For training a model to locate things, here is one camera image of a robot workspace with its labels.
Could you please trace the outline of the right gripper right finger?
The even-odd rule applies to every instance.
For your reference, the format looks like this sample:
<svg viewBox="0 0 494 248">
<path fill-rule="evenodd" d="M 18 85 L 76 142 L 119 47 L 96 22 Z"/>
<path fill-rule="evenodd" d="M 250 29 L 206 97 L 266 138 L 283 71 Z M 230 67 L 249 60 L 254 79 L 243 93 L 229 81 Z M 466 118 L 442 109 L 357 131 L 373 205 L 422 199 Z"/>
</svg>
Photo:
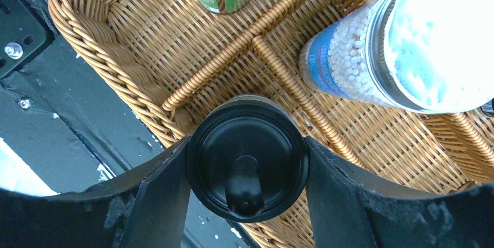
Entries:
<svg viewBox="0 0 494 248">
<path fill-rule="evenodd" d="M 493 184 L 441 196 L 383 179 L 311 137 L 306 194 L 317 247 L 492 247 Z"/>
</svg>

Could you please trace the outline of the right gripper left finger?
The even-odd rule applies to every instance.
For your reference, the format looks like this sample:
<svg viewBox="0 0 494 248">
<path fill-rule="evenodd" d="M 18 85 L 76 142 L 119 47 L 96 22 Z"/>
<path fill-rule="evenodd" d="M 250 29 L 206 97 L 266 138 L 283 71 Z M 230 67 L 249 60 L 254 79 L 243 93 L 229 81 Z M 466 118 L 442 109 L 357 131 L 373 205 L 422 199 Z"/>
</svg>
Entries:
<svg viewBox="0 0 494 248">
<path fill-rule="evenodd" d="M 83 192 L 1 190 L 1 246 L 180 247 L 190 195 L 187 143 Z"/>
</svg>

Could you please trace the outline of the black cap white jar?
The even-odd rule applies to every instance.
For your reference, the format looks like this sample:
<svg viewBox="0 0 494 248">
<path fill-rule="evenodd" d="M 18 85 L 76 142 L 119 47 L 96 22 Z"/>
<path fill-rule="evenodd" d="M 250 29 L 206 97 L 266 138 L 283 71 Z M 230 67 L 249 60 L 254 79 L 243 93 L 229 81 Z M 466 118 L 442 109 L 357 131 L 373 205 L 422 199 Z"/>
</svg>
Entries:
<svg viewBox="0 0 494 248">
<path fill-rule="evenodd" d="M 185 166 L 192 191 L 210 211 L 234 222 L 263 222 L 301 195 L 309 148 L 284 109 L 261 95 L 243 94 L 198 125 Z"/>
</svg>

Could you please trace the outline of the blue label shaker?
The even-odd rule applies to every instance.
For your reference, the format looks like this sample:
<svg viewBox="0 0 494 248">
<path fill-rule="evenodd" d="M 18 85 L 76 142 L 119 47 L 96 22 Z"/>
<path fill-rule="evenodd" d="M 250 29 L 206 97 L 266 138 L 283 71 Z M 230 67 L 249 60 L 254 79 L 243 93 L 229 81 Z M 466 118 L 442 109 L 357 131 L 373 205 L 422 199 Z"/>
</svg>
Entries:
<svg viewBox="0 0 494 248">
<path fill-rule="evenodd" d="M 470 111 L 493 99 L 493 0 L 372 0 L 312 37 L 298 67 L 336 97 Z"/>
</svg>

